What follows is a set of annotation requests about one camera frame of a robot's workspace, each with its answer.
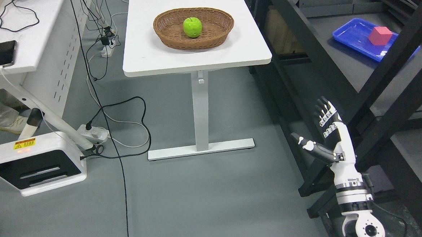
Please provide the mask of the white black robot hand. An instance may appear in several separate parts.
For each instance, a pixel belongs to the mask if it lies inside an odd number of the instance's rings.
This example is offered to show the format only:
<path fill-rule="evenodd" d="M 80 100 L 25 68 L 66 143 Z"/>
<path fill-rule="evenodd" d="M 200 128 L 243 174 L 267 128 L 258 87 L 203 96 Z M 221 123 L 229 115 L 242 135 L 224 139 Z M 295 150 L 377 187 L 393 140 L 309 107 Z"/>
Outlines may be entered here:
<path fill-rule="evenodd" d="M 322 130 L 325 145 L 291 133 L 297 145 L 315 159 L 325 163 L 334 173 L 338 188 L 362 187 L 363 178 L 356 170 L 356 156 L 348 128 L 334 105 L 325 97 L 317 100 L 315 115 Z"/>

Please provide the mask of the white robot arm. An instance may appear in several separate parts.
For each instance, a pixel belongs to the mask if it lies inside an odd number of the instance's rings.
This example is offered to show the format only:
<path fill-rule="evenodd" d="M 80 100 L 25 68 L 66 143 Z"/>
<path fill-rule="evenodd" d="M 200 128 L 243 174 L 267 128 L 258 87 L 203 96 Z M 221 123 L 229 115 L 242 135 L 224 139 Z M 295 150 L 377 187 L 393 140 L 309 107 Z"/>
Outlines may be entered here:
<path fill-rule="evenodd" d="M 344 216 L 343 237 L 386 237 L 385 228 L 373 215 L 374 185 L 370 180 L 350 179 L 336 185 L 336 198 Z"/>

